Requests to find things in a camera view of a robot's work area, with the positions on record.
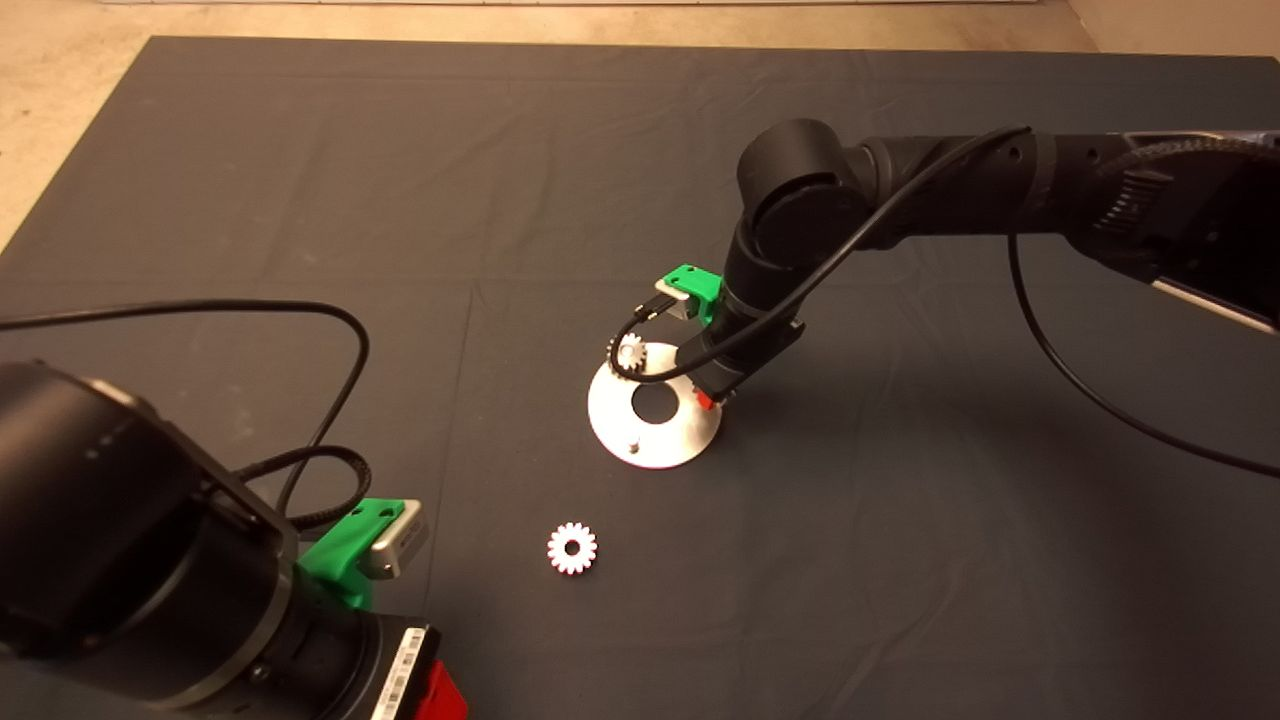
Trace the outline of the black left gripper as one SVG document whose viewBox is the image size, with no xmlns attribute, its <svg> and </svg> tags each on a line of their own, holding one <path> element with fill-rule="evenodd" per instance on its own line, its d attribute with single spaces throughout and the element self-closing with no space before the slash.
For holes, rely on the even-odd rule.
<svg viewBox="0 0 1280 720">
<path fill-rule="evenodd" d="M 465 720 L 468 705 L 421 618 L 307 600 L 244 674 L 247 719 Z"/>
</svg>

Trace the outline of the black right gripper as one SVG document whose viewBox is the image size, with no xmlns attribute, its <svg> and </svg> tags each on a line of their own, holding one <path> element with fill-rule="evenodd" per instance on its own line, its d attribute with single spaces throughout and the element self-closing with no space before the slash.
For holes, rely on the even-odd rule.
<svg viewBox="0 0 1280 720">
<path fill-rule="evenodd" d="M 694 359 L 709 354 L 764 315 L 764 310 L 737 300 L 721 301 L 710 324 L 678 346 L 676 364 L 691 364 Z M 750 340 L 731 350 L 716 352 L 708 364 L 687 374 L 698 389 L 699 406 L 704 410 L 718 409 L 739 386 L 794 345 L 805 328 L 805 323 L 792 310 Z"/>
</svg>

